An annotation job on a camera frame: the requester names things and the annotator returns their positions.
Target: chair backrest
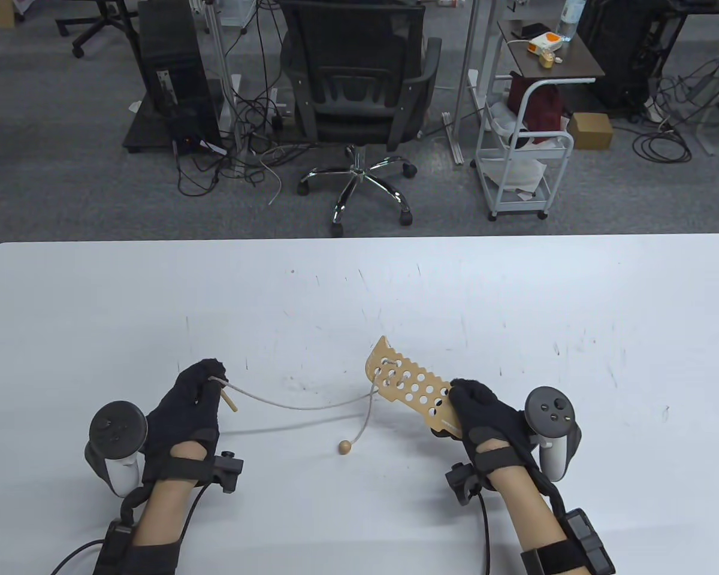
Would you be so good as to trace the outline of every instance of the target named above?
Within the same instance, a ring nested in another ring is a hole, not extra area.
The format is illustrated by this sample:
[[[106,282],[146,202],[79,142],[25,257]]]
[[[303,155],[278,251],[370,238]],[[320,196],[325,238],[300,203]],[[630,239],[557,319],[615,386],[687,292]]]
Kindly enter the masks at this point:
[[[292,66],[307,76],[305,87],[294,82],[297,101],[335,117],[394,116],[404,80],[421,74],[423,6],[278,3],[288,24]]]

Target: black fingerless glove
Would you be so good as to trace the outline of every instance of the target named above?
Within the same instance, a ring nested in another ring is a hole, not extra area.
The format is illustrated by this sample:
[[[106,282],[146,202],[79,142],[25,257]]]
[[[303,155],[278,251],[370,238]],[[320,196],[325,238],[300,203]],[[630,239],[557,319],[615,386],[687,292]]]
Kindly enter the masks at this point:
[[[503,403],[488,387],[474,380],[453,380],[448,399],[458,416],[461,441],[475,468],[485,473],[510,465],[537,469],[530,443],[532,430],[523,411]],[[434,433],[439,437],[450,433]],[[502,439],[510,448],[477,453],[477,446],[488,439]]]
[[[184,441],[197,441],[206,451],[206,461],[215,456],[218,443],[218,401],[222,384],[209,381],[210,376],[226,380],[226,370],[217,359],[203,359],[179,373],[173,388],[162,401],[146,416],[148,432],[141,452],[144,454],[144,485],[166,476],[170,450]],[[193,463],[185,462],[184,469],[176,471],[175,479],[194,479],[190,476]]]

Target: white cable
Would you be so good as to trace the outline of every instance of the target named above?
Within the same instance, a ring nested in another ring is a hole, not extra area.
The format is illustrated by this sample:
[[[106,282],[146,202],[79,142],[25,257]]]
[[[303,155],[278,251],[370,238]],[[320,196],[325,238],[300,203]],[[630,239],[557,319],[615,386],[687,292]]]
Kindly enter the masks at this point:
[[[258,159],[258,161],[261,163],[261,165],[263,165],[264,168],[269,170],[272,173],[272,175],[274,175],[274,177],[277,178],[277,193],[275,193],[272,196],[272,199],[269,200],[269,203],[267,205],[272,205],[272,203],[274,203],[274,200],[277,199],[278,195],[280,195],[280,192],[282,191],[282,180],[280,179],[280,176],[277,175],[277,172],[275,172],[275,170],[271,169],[268,165],[264,164],[264,158],[269,153],[281,152],[283,150],[283,148],[285,148],[285,146],[277,146],[276,148],[267,150],[266,152],[262,153],[261,157]]]
[[[283,410],[294,410],[294,411],[318,411],[318,410],[332,410],[332,408],[335,407],[341,407],[343,405],[349,405],[349,403],[356,403],[358,401],[362,401],[365,399],[365,397],[369,397],[370,400],[368,400],[367,403],[367,414],[365,414],[365,421],[362,422],[362,427],[359,429],[359,433],[357,433],[357,436],[352,439],[351,441],[341,441],[339,444],[339,452],[341,455],[346,455],[351,451],[351,446],[353,446],[357,441],[360,440],[360,437],[362,437],[362,433],[365,433],[365,429],[367,429],[367,424],[370,421],[370,413],[373,411],[373,395],[375,395],[378,391],[376,389],[375,383],[370,383],[370,393],[365,394],[362,397],[358,397],[354,400],[344,401],[341,403],[334,403],[333,405],[322,405],[319,407],[296,407],[294,405],[285,405],[285,403],[277,403],[276,401],[270,401],[265,400],[263,397],[258,397],[258,395],[253,395],[250,392],[245,391],[244,389],[240,389],[236,385],[229,383],[228,381],[222,380],[220,377],[216,376],[210,376],[208,378],[211,381],[217,381],[218,383],[222,384],[224,387],[228,387],[229,389],[233,389],[236,392],[239,392],[242,395],[247,395],[252,400],[260,401],[262,403],[267,403],[267,405],[273,405],[274,407],[281,407]],[[346,450],[343,450],[344,444],[348,444],[346,446]]]
[[[245,391],[244,389],[240,389],[233,383],[229,383],[228,381],[223,381],[220,377],[210,376],[208,378],[212,381],[217,381],[218,383],[222,384],[224,387],[228,387],[230,389],[233,389],[234,391],[238,392],[242,395],[247,395],[252,400],[260,401],[262,403],[267,403],[268,405],[273,405],[274,407],[281,407],[283,410],[293,410],[293,411],[319,411],[319,410],[332,410],[336,407],[342,407],[344,405],[349,405],[349,403],[356,403],[358,401],[362,401],[365,399],[365,397],[370,397],[373,394],[376,394],[378,391],[371,391],[370,394],[362,395],[362,397],[357,397],[354,400],[344,401],[341,403],[333,403],[333,405],[322,405],[321,407],[296,407],[294,405],[285,405],[283,403],[277,403],[276,401],[270,401],[265,400],[263,397],[259,397],[258,395],[253,395],[250,392]]]

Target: gray carpet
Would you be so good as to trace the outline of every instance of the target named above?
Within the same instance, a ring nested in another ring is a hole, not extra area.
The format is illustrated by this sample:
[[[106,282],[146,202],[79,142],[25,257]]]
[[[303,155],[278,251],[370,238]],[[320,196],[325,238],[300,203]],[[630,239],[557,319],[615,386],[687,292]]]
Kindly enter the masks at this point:
[[[534,11],[559,13],[559,1],[536,0]],[[343,164],[340,150],[314,150],[277,169],[259,186],[222,180],[199,199],[176,191],[176,169],[168,153],[129,155],[122,137],[132,120],[128,106],[143,96],[129,46],[109,29],[86,45],[86,57],[70,54],[54,17],[92,14],[88,2],[37,0],[26,22],[0,31],[0,242],[199,238],[324,237],[341,181],[314,186],[302,198],[297,179],[314,165]],[[431,7],[429,36],[443,38],[438,85],[455,86],[463,57],[467,10]],[[277,69],[278,42],[269,14],[261,30],[270,71]],[[236,31],[228,31],[230,39]],[[200,33],[203,52],[211,54]],[[241,91],[263,87],[255,27],[230,56],[232,71],[244,75]],[[667,72],[687,74],[719,52],[719,19],[688,23]],[[213,61],[206,64],[212,71]],[[281,86],[288,85],[286,80]],[[455,91],[434,94],[433,126],[452,110]],[[471,101],[466,102],[472,109]],[[464,122],[467,156],[475,141],[473,118]],[[473,170],[455,169],[439,134],[403,146],[419,167],[415,180],[391,175],[408,196],[415,215],[411,228],[397,224],[393,203],[362,188],[344,218],[347,236],[525,235],[719,232],[719,128],[710,133],[718,155],[705,156],[688,138],[696,157],[690,164],[640,161],[630,134],[618,132],[608,152],[573,155],[551,217],[505,216],[491,223]],[[369,150],[381,157],[383,150]]]

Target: water bottle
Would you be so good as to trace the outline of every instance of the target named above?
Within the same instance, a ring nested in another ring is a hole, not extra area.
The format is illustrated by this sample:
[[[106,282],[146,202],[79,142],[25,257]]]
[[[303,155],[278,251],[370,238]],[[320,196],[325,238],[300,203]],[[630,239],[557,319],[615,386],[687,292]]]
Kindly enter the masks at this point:
[[[562,8],[562,17],[557,26],[557,34],[564,38],[565,42],[569,42],[575,36],[578,30],[578,22],[581,21],[581,14],[584,13],[586,0],[565,0],[564,8]]]

